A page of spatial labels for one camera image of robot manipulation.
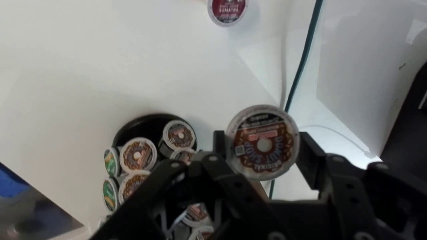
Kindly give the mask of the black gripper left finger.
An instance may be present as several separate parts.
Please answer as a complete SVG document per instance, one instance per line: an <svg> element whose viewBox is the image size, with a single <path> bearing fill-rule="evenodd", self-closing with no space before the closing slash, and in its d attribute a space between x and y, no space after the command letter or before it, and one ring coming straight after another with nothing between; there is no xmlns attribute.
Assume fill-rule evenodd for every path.
<svg viewBox="0 0 427 240"><path fill-rule="evenodd" d="M228 138L224 131L214 131L212 139L212 163L225 172L232 172Z"/></svg>

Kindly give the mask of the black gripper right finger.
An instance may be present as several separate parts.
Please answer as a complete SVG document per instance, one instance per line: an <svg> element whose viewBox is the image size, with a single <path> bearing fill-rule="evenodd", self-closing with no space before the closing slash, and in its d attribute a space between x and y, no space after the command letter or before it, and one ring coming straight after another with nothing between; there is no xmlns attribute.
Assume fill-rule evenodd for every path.
<svg viewBox="0 0 427 240"><path fill-rule="evenodd" d="M326 154L308 132L300 134L296 166L310 190L322 192L326 186Z"/></svg>

